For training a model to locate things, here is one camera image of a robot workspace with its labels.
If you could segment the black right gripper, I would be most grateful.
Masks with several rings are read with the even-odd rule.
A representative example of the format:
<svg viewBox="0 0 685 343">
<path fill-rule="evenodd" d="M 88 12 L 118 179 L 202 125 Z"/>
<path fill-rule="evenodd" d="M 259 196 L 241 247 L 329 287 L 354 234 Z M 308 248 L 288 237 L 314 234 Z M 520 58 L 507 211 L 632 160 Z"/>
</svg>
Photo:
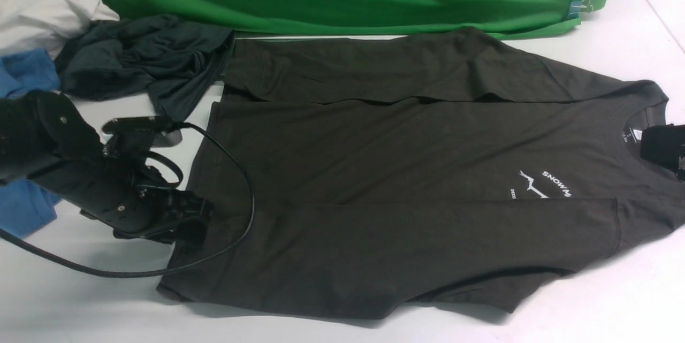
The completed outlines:
<svg viewBox="0 0 685 343">
<path fill-rule="evenodd" d="M 660 125 L 642 131 L 640 157 L 684 179 L 684 126 Z"/>
</svg>

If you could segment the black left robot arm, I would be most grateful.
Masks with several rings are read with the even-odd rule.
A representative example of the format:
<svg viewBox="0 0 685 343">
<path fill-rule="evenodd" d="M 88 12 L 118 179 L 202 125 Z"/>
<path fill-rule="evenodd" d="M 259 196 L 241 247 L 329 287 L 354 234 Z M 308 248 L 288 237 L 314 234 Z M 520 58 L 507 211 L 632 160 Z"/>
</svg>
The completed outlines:
<svg viewBox="0 0 685 343">
<path fill-rule="evenodd" d="M 212 204 L 146 164 L 152 158 L 183 179 L 153 151 L 181 141 L 180 122 L 113 119 L 103 126 L 110 136 L 103 142 L 68 97 L 43 91 L 3 99 L 1 114 L 3 184 L 30 180 L 112 227 L 116 238 L 203 246 Z"/>
</svg>

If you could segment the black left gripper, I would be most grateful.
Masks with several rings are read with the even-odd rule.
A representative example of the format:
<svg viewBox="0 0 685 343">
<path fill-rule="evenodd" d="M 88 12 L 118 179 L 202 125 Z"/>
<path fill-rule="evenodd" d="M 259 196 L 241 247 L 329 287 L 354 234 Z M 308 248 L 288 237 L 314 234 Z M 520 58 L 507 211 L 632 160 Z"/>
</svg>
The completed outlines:
<svg viewBox="0 0 685 343">
<path fill-rule="evenodd" d="M 117 240 L 201 249 L 214 211 L 212 202 L 179 191 L 145 157 L 62 161 L 32 174 L 32 182 L 115 229 Z"/>
</svg>

